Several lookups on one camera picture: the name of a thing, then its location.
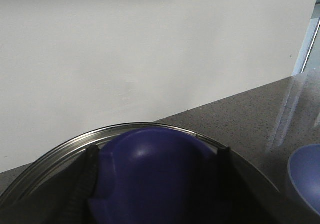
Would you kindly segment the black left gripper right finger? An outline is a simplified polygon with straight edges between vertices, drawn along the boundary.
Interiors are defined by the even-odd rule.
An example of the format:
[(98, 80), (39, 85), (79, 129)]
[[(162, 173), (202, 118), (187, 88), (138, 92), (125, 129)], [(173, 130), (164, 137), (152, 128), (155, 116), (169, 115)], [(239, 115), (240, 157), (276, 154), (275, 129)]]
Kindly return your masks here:
[(195, 191), (195, 223), (319, 223), (230, 148), (219, 149)]

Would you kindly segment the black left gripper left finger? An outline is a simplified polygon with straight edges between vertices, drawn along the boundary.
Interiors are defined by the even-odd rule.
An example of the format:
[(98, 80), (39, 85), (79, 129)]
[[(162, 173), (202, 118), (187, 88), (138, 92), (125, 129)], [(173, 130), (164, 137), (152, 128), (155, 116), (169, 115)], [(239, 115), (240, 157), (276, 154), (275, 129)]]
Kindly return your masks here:
[(99, 148), (84, 151), (31, 195), (0, 211), (1, 223), (87, 223), (88, 199), (98, 172)]

